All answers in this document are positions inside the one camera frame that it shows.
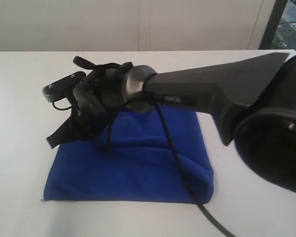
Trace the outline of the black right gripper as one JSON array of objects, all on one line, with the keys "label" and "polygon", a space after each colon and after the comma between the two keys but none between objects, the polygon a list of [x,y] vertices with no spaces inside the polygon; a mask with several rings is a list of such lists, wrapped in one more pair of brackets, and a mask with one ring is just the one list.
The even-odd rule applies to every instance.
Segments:
[{"label": "black right gripper", "polygon": [[[73,89],[78,106],[78,120],[88,138],[99,135],[112,121],[117,109],[127,99],[124,95],[124,81],[128,67],[100,67],[93,69]],[[80,126],[68,118],[46,138],[52,149],[58,145],[82,140]]]}]

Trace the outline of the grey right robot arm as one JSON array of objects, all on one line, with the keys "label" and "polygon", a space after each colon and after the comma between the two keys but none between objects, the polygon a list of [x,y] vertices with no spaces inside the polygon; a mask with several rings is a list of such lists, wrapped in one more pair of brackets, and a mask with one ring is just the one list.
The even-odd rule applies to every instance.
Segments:
[{"label": "grey right robot arm", "polygon": [[121,111],[166,105],[211,115],[222,143],[234,143],[254,173],[296,193],[296,56],[273,52],[167,73],[79,56],[74,63],[83,70],[43,88],[48,102],[67,99],[71,111],[47,137],[50,147],[96,137]]}]

